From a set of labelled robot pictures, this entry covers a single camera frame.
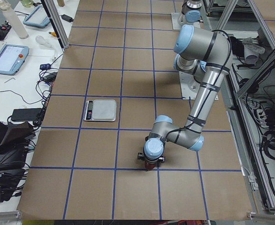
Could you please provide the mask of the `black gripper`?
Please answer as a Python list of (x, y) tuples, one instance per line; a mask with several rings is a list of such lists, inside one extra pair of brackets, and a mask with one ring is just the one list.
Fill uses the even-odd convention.
[(165, 156), (160, 156), (159, 158), (156, 158), (156, 159), (150, 159), (148, 157), (146, 157), (143, 153), (139, 152), (137, 154), (137, 159), (138, 160), (142, 160), (142, 161), (146, 161), (150, 164), (154, 164), (154, 163), (164, 163), (165, 162)]

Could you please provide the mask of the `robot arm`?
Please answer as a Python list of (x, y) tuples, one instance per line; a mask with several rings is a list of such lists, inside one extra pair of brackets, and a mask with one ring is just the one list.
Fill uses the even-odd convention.
[(202, 2), (200, 0), (184, 0), (178, 21), (181, 24), (197, 22), (201, 16), (201, 7)]
[(202, 148), (204, 137), (201, 132), (221, 83), (232, 65), (230, 38), (222, 30), (209, 31), (185, 24), (179, 32), (174, 52), (174, 69), (194, 76), (199, 82), (199, 90), (183, 127), (175, 126), (166, 115), (156, 118), (145, 138), (143, 152), (137, 156), (144, 161), (147, 170), (165, 161), (163, 153), (166, 142), (192, 151)]

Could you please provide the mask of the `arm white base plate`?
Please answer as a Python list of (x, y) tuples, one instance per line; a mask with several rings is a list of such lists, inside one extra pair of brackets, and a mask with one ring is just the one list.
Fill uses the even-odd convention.
[(205, 72), (196, 72), (191, 75), (184, 72), (179, 72), (182, 99), (195, 100), (200, 87), (207, 88), (210, 91), (218, 91), (220, 88), (216, 88), (208, 83), (203, 83), (202, 80)]
[(181, 13), (171, 13), (171, 21), (172, 21), (172, 28), (173, 30), (180, 30), (181, 25), (179, 23), (179, 18), (181, 16)]

